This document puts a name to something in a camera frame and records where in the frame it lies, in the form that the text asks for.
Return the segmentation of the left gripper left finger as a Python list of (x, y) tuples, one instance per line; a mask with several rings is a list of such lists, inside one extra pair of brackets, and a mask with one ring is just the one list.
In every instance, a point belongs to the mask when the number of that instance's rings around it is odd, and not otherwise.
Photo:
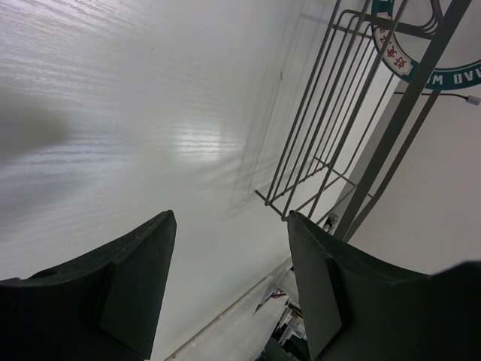
[(131, 232), (29, 278), (1, 282), (3, 360), (149, 360), (177, 222)]

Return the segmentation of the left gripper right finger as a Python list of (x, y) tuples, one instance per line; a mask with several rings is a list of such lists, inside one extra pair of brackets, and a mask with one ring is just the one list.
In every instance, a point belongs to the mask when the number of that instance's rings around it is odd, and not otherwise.
[(287, 220), (313, 360), (478, 360), (480, 263), (426, 275), (334, 238), (303, 214)]

